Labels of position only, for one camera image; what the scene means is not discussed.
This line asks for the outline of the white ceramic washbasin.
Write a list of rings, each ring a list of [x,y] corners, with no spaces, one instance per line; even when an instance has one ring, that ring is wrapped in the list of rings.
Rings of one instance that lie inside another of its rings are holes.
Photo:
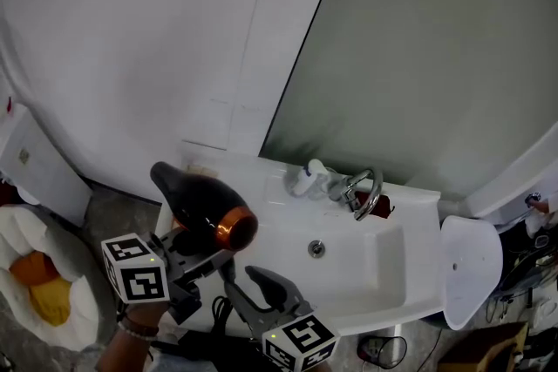
[[[444,306],[441,233],[434,191],[385,184],[395,209],[387,219],[356,221],[340,203],[289,194],[298,167],[192,143],[177,166],[209,167],[235,189],[259,220],[251,245],[235,256],[236,281],[259,306],[265,301],[245,267],[267,268],[293,281],[342,335],[414,321]],[[308,245],[322,240],[319,259]]]

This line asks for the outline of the yellow cushion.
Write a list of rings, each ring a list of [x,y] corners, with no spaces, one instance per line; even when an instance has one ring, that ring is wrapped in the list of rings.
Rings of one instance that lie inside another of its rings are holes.
[[[40,318],[53,327],[64,324],[71,313],[71,283],[61,276],[29,286],[30,302]]]

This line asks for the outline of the clear glass cup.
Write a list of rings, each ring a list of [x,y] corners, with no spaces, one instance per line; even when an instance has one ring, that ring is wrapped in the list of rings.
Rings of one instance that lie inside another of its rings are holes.
[[[335,186],[344,176],[334,169],[327,168],[326,173],[319,173],[316,180],[306,192],[306,197],[309,200],[322,200],[329,197],[330,190]]]

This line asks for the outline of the brown cardboard box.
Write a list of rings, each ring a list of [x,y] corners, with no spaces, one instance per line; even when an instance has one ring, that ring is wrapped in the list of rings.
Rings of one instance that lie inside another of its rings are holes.
[[[526,322],[474,330],[439,360],[437,372],[514,372],[527,333]]]

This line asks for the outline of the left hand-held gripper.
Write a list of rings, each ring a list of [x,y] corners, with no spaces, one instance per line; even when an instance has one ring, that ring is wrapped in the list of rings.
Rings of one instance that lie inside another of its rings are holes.
[[[182,278],[191,282],[218,271],[235,253],[216,250],[207,254],[201,239],[184,228],[160,236],[152,233],[151,242],[136,233],[102,241],[109,281],[123,303],[165,302],[174,321],[182,323],[201,309],[200,293],[193,283],[184,288],[176,285],[178,265],[168,258],[185,261]]]

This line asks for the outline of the black orange hair dryer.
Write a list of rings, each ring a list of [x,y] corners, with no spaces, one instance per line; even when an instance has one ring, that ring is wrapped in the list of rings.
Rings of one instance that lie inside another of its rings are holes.
[[[163,194],[177,228],[198,236],[207,254],[216,250],[237,253],[253,241],[258,219],[245,200],[221,180],[186,173],[162,161],[152,166],[150,177]],[[184,260],[168,259],[178,265],[176,285],[184,288],[194,284],[182,278]]]

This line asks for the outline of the white egg-shaped floor seat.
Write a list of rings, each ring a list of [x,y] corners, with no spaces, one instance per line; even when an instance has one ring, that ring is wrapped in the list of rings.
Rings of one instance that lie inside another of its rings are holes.
[[[29,287],[10,273],[16,260],[34,251],[48,255],[59,276],[71,283],[71,313],[57,327],[40,318],[31,305]],[[107,342],[112,332],[112,294],[90,249],[30,206],[0,206],[0,294],[16,321],[51,346],[79,352]]]

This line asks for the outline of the white water dispenser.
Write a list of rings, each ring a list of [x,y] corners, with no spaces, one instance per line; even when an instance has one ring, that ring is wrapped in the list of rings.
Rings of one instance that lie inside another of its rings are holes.
[[[21,104],[14,104],[0,121],[0,173],[39,205],[83,225],[91,188]]]

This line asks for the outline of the person's left forearm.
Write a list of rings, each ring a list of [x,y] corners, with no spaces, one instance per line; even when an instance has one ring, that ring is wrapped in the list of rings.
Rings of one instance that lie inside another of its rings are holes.
[[[118,329],[100,356],[97,372],[143,372],[159,323],[168,310],[167,301],[136,303],[126,308]]]

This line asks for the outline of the orange cushion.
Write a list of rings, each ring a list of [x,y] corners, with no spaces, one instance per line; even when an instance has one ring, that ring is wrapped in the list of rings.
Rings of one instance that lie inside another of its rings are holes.
[[[10,273],[24,286],[40,286],[59,277],[51,258],[43,252],[34,251],[19,258],[10,266]]]

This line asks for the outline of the dark red pouch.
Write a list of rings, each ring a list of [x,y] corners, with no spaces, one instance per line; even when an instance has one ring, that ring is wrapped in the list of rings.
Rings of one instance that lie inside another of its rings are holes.
[[[395,209],[395,206],[391,205],[390,198],[383,194],[371,196],[369,193],[356,192],[356,198],[358,207],[354,212],[354,218],[357,221],[369,215],[387,219]]]

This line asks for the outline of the chrome faucet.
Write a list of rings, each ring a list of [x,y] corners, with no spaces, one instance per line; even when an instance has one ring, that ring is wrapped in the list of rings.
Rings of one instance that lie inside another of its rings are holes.
[[[357,187],[367,179],[371,181],[371,190],[368,192],[366,200],[361,203],[357,197]],[[383,173],[377,168],[370,167],[358,174],[339,180],[329,189],[328,196],[332,201],[342,200],[353,212],[353,218],[356,221],[361,221],[370,214],[378,203],[383,182]]]

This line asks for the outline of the white pump bottle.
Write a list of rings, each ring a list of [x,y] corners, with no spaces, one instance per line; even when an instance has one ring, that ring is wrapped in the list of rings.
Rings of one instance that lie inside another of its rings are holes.
[[[302,166],[291,185],[291,193],[295,197],[302,197],[314,186],[318,189],[329,178],[329,171],[319,159],[311,159]]]

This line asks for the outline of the frosted glass panel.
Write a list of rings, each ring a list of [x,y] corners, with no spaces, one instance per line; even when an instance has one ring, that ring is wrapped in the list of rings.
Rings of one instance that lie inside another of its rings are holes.
[[[558,0],[321,0],[261,155],[460,200],[558,123]]]

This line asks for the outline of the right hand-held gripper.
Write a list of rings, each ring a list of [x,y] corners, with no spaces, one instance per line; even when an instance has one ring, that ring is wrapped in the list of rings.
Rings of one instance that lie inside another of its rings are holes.
[[[257,306],[234,282],[225,281],[224,291],[268,359],[286,372],[304,372],[332,357],[338,331],[312,308],[293,281],[262,267],[247,266],[245,273],[270,307]]]

